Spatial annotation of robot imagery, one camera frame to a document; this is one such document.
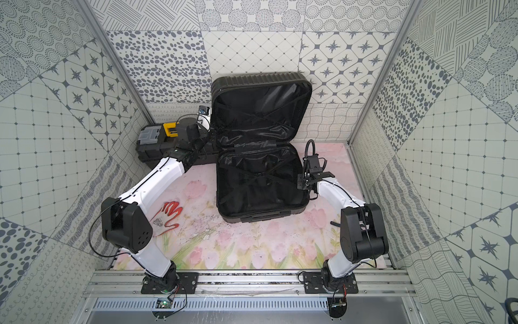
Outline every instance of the yellow latch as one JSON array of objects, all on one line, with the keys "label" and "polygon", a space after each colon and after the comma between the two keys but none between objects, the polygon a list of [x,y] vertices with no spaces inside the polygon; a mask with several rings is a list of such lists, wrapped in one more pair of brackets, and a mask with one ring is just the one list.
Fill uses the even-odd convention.
[{"label": "yellow latch", "polygon": [[168,137],[178,137],[176,129],[176,123],[164,123],[165,134]]}]

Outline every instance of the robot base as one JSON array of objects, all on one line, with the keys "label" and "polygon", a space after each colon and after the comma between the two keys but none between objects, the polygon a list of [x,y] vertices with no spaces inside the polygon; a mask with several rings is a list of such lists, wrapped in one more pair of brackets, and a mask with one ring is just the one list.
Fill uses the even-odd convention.
[{"label": "robot base", "polygon": [[[324,262],[322,272],[325,272],[327,261]],[[358,293],[358,285],[354,273],[344,278],[333,278],[332,276],[323,275],[322,272],[304,272],[304,291],[305,293],[336,293],[343,295],[343,285],[346,286],[347,294]]]},{"label": "robot base", "polygon": [[147,274],[142,281],[142,289],[140,291],[141,294],[157,294],[164,293],[170,294],[175,291],[176,286],[180,285],[180,290],[176,292],[176,295],[183,294],[194,294],[196,290],[196,286],[198,285],[198,276],[197,272],[182,272],[177,273],[176,267],[174,270],[169,269],[168,273],[164,278],[157,278],[152,275]]}]

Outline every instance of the black cable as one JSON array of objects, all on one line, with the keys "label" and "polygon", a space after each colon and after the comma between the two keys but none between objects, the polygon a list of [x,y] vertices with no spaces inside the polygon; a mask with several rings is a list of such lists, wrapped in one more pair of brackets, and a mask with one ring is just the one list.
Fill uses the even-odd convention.
[{"label": "black cable", "polygon": [[90,230],[88,231],[88,244],[90,244],[90,248],[92,249],[92,251],[94,251],[94,253],[95,253],[95,254],[97,254],[97,255],[98,255],[98,256],[100,256],[100,257],[104,257],[104,258],[112,258],[112,257],[120,256],[120,255],[123,255],[123,254],[130,254],[130,253],[128,253],[128,252],[122,252],[122,253],[119,253],[119,254],[116,254],[116,255],[113,255],[113,256],[105,256],[105,255],[102,255],[102,254],[100,254],[99,252],[97,252],[97,251],[94,249],[93,245],[92,245],[92,239],[91,239],[91,236],[92,236],[92,229],[93,229],[93,227],[94,227],[94,224],[97,222],[97,220],[101,217],[101,215],[102,215],[105,211],[107,211],[108,209],[112,208],[113,206],[115,206],[115,205],[116,205],[116,204],[118,204],[119,202],[122,202],[122,201],[124,201],[124,200],[128,199],[129,197],[131,197],[131,196],[132,196],[132,195],[133,195],[133,194],[134,194],[134,193],[135,193],[135,192],[136,192],[140,187],[142,187],[142,185],[143,185],[143,184],[145,184],[149,179],[151,179],[151,177],[152,177],[152,176],[154,176],[154,175],[155,175],[159,170],[161,170],[161,169],[164,167],[164,165],[166,165],[166,164],[167,164],[167,162],[169,162],[169,159],[170,159],[170,157],[167,157],[167,160],[164,162],[164,164],[162,164],[162,166],[160,166],[158,170],[156,170],[155,172],[153,172],[153,174],[152,174],[152,175],[150,175],[146,180],[144,180],[141,184],[139,184],[139,186],[138,186],[135,190],[133,190],[133,192],[132,192],[128,197],[126,197],[126,198],[124,198],[124,199],[117,200],[117,201],[116,201],[116,202],[114,202],[111,206],[109,206],[109,207],[105,208],[103,211],[101,211],[101,213],[99,214],[99,216],[97,216],[97,218],[94,220],[94,222],[93,222],[93,223],[92,223],[92,225],[90,226]]},{"label": "black cable", "polygon": [[176,122],[178,123],[178,122],[180,121],[180,119],[182,119],[182,118],[183,118],[183,117],[185,117],[185,116],[200,116],[200,117],[203,117],[203,118],[205,118],[205,120],[207,121],[207,123],[209,124],[209,127],[210,127],[210,122],[209,122],[209,120],[207,119],[207,117],[205,117],[205,116],[203,116],[203,115],[200,115],[200,114],[185,114],[185,115],[183,115],[183,116],[178,117],[178,119],[176,120]]},{"label": "black cable", "polygon": [[182,308],[180,308],[179,310],[174,311],[171,315],[176,314],[177,312],[181,311],[182,309],[184,309],[187,306],[187,290],[184,289],[184,291],[185,291],[185,305]]},{"label": "black cable", "polygon": [[516,319],[517,312],[513,312],[511,309],[512,303],[518,303],[518,298],[507,298],[505,301],[506,312],[509,315],[509,323],[513,322],[514,324],[518,324],[518,320]]},{"label": "black cable", "polygon": [[327,160],[326,160],[325,158],[319,158],[319,160],[320,160],[320,159],[324,159],[324,165],[322,165],[322,171],[324,171],[324,170],[325,170],[325,167],[326,167],[326,165],[327,165]]},{"label": "black cable", "polygon": [[336,186],[336,187],[342,189],[342,191],[346,193],[346,195],[349,197],[349,199],[359,207],[359,209],[360,209],[360,211],[362,213],[363,224],[365,225],[365,233],[367,234],[367,239],[369,240],[370,251],[372,252],[372,259],[374,260],[374,268],[377,268],[378,267],[378,263],[376,262],[376,258],[375,258],[375,254],[374,254],[374,249],[372,248],[372,244],[370,243],[370,236],[369,236],[369,231],[367,230],[367,221],[365,220],[365,213],[363,211],[363,208],[360,205],[358,205],[358,203],[355,202],[354,199],[352,199],[352,197],[347,193],[347,191],[344,188],[342,188],[341,186],[336,185],[336,184],[334,184],[334,183],[332,183],[330,181],[327,181],[325,179],[322,179],[322,181],[325,181],[325,182],[327,182],[329,184],[332,184],[333,186]]},{"label": "black cable", "polygon": [[113,255],[113,256],[105,256],[105,255],[102,255],[101,253],[97,252],[93,245],[92,245],[92,239],[91,239],[91,236],[92,236],[92,228],[94,228],[94,224],[97,222],[97,220],[101,217],[101,215],[107,211],[108,209],[112,208],[113,206],[117,205],[119,202],[123,201],[123,200],[126,200],[128,199],[129,197],[131,197],[131,195],[129,195],[128,197],[124,198],[124,199],[121,199],[121,200],[117,200],[116,202],[114,202],[112,205],[110,205],[109,207],[106,207],[104,210],[101,211],[101,213],[99,214],[99,216],[97,216],[97,218],[94,220],[94,222],[92,223],[92,225],[90,226],[90,230],[88,231],[88,244],[90,244],[90,248],[92,249],[92,251],[94,251],[95,254],[97,254],[98,256],[100,257],[103,257],[103,258],[112,258],[112,257],[117,257],[117,256],[120,256],[120,255],[123,255],[123,254],[129,254],[128,252],[122,252],[122,253],[118,253],[116,255]]},{"label": "black cable", "polygon": [[310,139],[307,143],[306,143],[306,149],[304,150],[304,157],[307,158],[308,157],[308,149],[309,149],[309,144],[311,144],[311,146],[313,146],[313,154],[312,155],[315,155],[315,141]]}]

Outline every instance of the open suitcase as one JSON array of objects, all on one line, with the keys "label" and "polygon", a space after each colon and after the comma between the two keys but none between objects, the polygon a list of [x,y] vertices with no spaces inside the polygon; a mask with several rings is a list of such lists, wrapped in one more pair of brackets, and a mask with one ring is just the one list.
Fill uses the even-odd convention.
[{"label": "open suitcase", "polygon": [[211,129],[217,160],[217,207],[229,223],[280,218],[304,211],[309,192],[295,137],[311,98],[300,73],[222,77],[212,84]]}]

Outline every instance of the suitcase handle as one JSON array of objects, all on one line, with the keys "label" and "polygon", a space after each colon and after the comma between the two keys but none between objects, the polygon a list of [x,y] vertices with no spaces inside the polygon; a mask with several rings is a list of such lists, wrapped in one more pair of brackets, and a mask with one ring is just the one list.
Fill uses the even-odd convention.
[{"label": "suitcase handle", "polygon": [[269,220],[269,219],[275,219],[275,218],[281,218],[284,216],[291,215],[291,211],[287,210],[285,212],[277,212],[277,213],[267,213],[267,214],[256,214],[249,217],[241,218],[241,222],[243,223],[253,223],[258,222],[262,220]]}]

